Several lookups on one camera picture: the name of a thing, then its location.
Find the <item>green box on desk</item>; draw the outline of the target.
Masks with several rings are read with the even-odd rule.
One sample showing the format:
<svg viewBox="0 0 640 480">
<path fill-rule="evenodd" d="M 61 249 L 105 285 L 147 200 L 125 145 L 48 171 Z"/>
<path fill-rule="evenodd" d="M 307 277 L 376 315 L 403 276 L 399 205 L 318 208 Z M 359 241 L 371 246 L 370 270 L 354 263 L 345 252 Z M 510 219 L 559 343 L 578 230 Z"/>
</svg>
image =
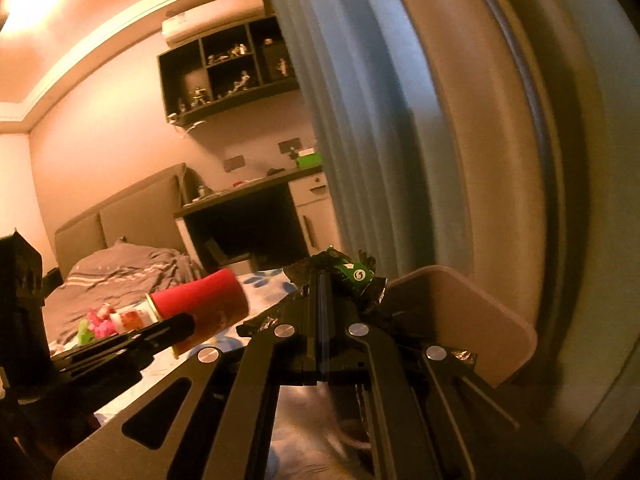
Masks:
<svg viewBox="0 0 640 480">
<path fill-rule="evenodd" d="M 296 166 L 300 169 L 319 166 L 322 164 L 322 157 L 314 148 L 306 148 L 297 152 L 295 159 Z"/>
</svg>

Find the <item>floral white blue duvet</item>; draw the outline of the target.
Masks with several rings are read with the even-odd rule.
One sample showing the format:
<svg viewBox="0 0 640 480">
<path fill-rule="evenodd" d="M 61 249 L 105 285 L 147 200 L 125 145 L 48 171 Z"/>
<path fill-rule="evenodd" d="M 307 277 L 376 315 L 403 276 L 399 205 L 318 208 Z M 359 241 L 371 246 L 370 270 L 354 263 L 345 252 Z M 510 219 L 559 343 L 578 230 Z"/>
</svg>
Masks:
<svg viewBox="0 0 640 480">
<path fill-rule="evenodd" d="M 325 386 L 268 385 L 292 342 L 194 354 L 81 449 L 87 479 L 367 479 L 338 435 Z"/>
</svg>

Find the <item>white bin under desk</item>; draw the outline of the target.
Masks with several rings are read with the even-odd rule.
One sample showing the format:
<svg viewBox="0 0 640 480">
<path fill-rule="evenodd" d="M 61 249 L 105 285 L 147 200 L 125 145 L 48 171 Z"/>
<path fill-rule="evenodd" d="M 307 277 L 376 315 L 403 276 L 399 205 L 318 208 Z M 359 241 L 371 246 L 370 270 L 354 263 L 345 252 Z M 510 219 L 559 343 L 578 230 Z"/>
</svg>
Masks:
<svg viewBox="0 0 640 480">
<path fill-rule="evenodd" d="M 232 273 L 238 275 L 250 274 L 258 270 L 258 263 L 255 256 L 250 252 L 244 252 L 244 254 L 229 257 L 212 238 L 206 240 L 204 246 L 212 256 L 218 268 L 228 269 Z"/>
</svg>

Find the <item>dark wall shelf unit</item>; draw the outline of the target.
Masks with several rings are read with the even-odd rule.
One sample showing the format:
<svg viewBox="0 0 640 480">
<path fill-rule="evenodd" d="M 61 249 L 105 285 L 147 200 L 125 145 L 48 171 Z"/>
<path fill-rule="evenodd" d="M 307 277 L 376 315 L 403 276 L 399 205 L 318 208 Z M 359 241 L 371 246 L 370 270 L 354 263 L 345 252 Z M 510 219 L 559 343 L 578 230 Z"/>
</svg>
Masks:
<svg viewBox="0 0 640 480">
<path fill-rule="evenodd" d="M 299 88 L 274 15 L 197 36 L 157 62 L 166 122 L 185 129 L 210 115 Z"/>
</svg>

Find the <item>red paper cup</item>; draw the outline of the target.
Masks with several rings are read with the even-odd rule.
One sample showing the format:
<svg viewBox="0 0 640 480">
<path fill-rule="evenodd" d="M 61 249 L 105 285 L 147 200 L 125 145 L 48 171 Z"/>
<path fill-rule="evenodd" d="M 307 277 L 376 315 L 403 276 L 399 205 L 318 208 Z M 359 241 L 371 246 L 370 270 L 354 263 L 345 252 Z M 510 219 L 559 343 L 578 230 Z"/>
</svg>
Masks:
<svg viewBox="0 0 640 480">
<path fill-rule="evenodd" d="M 242 321 L 250 312 L 242 285 L 228 269 L 219 270 L 207 278 L 152 292 L 150 299 L 162 320 L 183 313 L 193 318 L 193 334 L 172 346 L 175 356 L 182 356 Z"/>
</svg>

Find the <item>grey striped blanket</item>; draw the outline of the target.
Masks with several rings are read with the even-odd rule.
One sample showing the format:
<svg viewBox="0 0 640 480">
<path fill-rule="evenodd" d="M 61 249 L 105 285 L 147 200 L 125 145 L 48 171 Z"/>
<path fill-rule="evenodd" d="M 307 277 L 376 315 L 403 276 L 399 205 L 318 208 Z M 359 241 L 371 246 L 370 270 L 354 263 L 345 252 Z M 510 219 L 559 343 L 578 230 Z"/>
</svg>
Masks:
<svg viewBox="0 0 640 480">
<path fill-rule="evenodd" d="M 46 298 L 42 310 L 48 344 L 67 344 L 79 322 L 102 307 L 134 304 L 151 292 L 204 276 L 189 256 L 172 248 L 118 242 L 82 258 L 62 285 Z"/>
</svg>

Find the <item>white pink apple cup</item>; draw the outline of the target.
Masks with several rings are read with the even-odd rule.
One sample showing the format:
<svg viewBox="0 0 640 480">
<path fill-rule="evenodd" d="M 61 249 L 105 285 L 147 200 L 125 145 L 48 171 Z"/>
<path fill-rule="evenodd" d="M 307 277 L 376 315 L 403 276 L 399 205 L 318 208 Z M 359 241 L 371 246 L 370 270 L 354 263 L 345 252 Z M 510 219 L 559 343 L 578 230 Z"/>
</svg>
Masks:
<svg viewBox="0 0 640 480">
<path fill-rule="evenodd" d="M 126 334 L 134 330 L 143 330 L 158 322 L 158 317 L 146 302 L 122 307 L 110 314 L 110 320 L 118 334 Z"/>
</svg>

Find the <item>blue grey curtain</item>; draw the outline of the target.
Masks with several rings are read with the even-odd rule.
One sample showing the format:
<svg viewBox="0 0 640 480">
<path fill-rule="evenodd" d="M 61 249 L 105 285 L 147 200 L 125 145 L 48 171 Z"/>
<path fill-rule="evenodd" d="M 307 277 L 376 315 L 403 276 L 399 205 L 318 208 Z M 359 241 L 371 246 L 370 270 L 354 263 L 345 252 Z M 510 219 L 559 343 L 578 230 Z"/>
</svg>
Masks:
<svg viewBox="0 0 640 480">
<path fill-rule="evenodd" d="M 514 385 L 639 474 L 639 36 L 620 0 L 272 0 L 349 250 L 535 327 Z"/>
</svg>

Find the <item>white air conditioner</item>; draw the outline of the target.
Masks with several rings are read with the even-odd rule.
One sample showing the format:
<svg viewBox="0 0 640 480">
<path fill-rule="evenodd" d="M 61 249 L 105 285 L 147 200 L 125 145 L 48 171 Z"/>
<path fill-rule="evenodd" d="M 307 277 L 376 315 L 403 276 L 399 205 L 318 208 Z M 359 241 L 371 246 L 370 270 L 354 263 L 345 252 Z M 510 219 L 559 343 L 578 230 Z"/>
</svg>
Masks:
<svg viewBox="0 0 640 480">
<path fill-rule="evenodd" d="M 163 21 L 162 35 L 173 48 L 203 32 L 265 15 L 264 0 L 215 0 Z"/>
</svg>

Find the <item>dark desk with white cabinet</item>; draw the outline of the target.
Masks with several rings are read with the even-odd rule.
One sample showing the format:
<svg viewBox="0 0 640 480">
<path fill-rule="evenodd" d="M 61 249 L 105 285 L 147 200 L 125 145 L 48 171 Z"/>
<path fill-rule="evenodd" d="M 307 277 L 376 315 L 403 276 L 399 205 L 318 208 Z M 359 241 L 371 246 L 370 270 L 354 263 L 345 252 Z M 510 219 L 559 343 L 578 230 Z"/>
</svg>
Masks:
<svg viewBox="0 0 640 480">
<path fill-rule="evenodd" d="M 209 272 L 219 269 L 204 246 L 210 238 L 229 257 L 250 252 L 258 270 L 343 247 L 321 166 L 281 171 L 210 194 L 182 207 L 175 220 L 188 254 Z"/>
</svg>

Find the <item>pink plastic bag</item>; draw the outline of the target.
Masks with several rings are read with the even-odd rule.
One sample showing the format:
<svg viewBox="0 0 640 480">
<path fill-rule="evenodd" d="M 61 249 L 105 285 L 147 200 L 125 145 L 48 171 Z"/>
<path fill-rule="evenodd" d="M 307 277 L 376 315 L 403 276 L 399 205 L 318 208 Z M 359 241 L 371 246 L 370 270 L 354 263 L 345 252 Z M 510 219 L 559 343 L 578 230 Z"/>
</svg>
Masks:
<svg viewBox="0 0 640 480">
<path fill-rule="evenodd" d="M 94 338 L 103 339 L 116 334 L 116 328 L 111 320 L 111 315 L 115 310 L 108 304 L 104 304 L 99 309 L 91 310 L 88 313 L 89 330 Z"/>
</svg>

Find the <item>green foam net sleeve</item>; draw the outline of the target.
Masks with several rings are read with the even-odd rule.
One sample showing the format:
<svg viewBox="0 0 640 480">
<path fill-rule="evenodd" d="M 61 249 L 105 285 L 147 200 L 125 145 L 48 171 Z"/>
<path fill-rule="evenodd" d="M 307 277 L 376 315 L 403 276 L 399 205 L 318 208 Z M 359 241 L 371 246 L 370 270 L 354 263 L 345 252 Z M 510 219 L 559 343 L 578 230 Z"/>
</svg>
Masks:
<svg viewBox="0 0 640 480">
<path fill-rule="evenodd" d="M 78 324 L 77 344 L 78 346 L 86 346 L 96 341 L 96 335 L 93 331 L 93 324 L 87 320 L 81 320 Z"/>
</svg>

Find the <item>brown plastic trash bin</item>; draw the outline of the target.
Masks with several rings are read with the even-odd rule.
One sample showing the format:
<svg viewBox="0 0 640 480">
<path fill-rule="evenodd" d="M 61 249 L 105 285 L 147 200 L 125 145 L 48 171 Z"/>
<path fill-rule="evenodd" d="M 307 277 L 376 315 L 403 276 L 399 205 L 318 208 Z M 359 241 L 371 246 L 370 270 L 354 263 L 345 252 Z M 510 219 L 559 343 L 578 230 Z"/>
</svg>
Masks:
<svg viewBox="0 0 640 480">
<path fill-rule="evenodd" d="M 529 362 L 537 347 L 529 322 L 446 266 L 424 266 L 389 282 L 382 307 L 411 336 L 475 354 L 475 373 L 493 387 Z"/>
</svg>

